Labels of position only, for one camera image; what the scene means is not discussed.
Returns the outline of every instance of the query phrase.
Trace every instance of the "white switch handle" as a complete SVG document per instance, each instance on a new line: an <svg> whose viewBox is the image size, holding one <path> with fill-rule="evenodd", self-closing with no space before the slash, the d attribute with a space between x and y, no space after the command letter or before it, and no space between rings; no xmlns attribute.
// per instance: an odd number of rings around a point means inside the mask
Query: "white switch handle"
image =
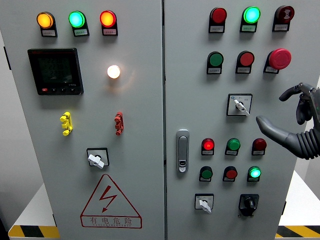
<svg viewBox="0 0 320 240"><path fill-rule="evenodd" d="M245 108L245 106L239 102L237 99L233 100L235 103L235 106L237 109L239 109L239 111L243 112L246 116L249 116L250 113L247 111L247 109Z"/></svg>
<svg viewBox="0 0 320 240"><path fill-rule="evenodd" d="M89 163L93 164L94 166L102 169L105 166L105 163L101 161L101 157L99 156L93 156L92 154L88 157Z"/></svg>
<svg viewBox="0 0 320 240"><path fill-rule="evenodd" d="M209 207L208 203L202 200L199 200L199 202L202 210L207 212L208 214L211 214L211 208Z"/></svg>

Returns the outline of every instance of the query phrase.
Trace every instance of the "gray metal panel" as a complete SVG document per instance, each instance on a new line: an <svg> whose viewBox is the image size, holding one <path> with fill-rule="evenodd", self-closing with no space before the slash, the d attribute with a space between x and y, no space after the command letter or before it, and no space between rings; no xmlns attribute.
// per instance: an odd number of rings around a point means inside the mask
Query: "gray metal panel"
<svg viewBox="0 0 320 240"><path fill-rule="evenodd" d="M282 5L293 6L295 16L288 32L272 33L274 14ZM239 33L246 7L258 6L261 18L256 33ZM225 8L225 33L208 34L209 14ZM303 131L296 122L298 96L280 102L288 88L306 82L316 86L319 78L319 1L300 0L166 0L166 152L168 240L270 240L274 239L285 204L296 159L261 134L256 116L264 115L281 128ZM286 48L290 65L278 75L263 73L268 54ZM238 54L250 51L255 60L251 74L235 74ZM224 62L221 75L207 75L208 54L218 51ZM250 116L226 116L228 94L253 94ZM176 171L176 132L190 132L189 170ZM215 142L214 156L201 156L205 138ZM226 156L227 141L238 138L238 156ZM264 156L251 156L252 143L264 138ZM213 170L211 182L199 182L203 166ZM224 169L234 166L235 182L223 182ZM248 169L259 166L259 182L247 182ZM195 194L213 193L212 214L195 210ZM238 217L241 194L259 194L254 217Z"/></svg>
<svg viewBox="0 0 320 240"><path fill-rule="evenodd" d="M89 37L73 36L68 16L75 10L85 14ZM117 37L102 36L104 10L117 16ZM41 37L36 17L43 11L55 17L58 38ZM2 0L0 28L61 238L163 239L161 0ZM84 94L39 96L27 55L32 48L77 48ZM121 69L117 80L107 77L110 65ZM65 111L74 125L67 137L59 120ZM124 132L116 136L119 111ZM86 149L102 147L108 148L110 166L90 167ZM141 215L142 229L81 226L80 215L103 174ZM122 207L117 198L110 205L115 212Z"/></svg>

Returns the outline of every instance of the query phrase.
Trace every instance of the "white indicator light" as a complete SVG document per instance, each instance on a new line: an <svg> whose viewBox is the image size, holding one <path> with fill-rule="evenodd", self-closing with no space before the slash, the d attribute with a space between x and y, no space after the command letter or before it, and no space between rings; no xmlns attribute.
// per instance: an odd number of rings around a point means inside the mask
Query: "white indicator light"
<svg viewBox="0 0 320 240"><path fill-rule="evenodd" d="M108 76L112 79L116 79L120 75L120 68L117 65L111 65L107 70Z"/></svg>

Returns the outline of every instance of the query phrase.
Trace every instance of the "yellow terminal connector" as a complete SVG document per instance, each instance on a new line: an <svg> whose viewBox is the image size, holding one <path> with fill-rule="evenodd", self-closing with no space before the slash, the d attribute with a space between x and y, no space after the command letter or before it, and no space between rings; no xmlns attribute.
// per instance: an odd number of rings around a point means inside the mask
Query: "yellow terminal connector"
<svg viewBox="0 0 320 240"><path fill-rule="evenodd" d="M68 136L71 131L73 130L73 125L72 125L72 121L71 121L71 114L70 112L66 111L61 117L60 117L60 121L62 122L61 126L63 129L65 129L63 131L63 136Z"/></svg>

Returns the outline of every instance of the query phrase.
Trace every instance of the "yellow black hazard stripe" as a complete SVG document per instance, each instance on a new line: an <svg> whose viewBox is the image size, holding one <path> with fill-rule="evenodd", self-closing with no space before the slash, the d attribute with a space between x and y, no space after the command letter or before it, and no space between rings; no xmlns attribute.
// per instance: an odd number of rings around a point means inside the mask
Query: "yellow black hazard stripe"
<svg viewBox="0 0 320 240"><path fill-rule="evenodd" d="M276 238L319 238L320 226L279 226Z"/></svg>
<svg viewBox="0 0 320 240"><path fill-rule="evenodd" d="M14 225L10 229L8 235L11 238L60 238L58 228L56 226Z"/></svg>

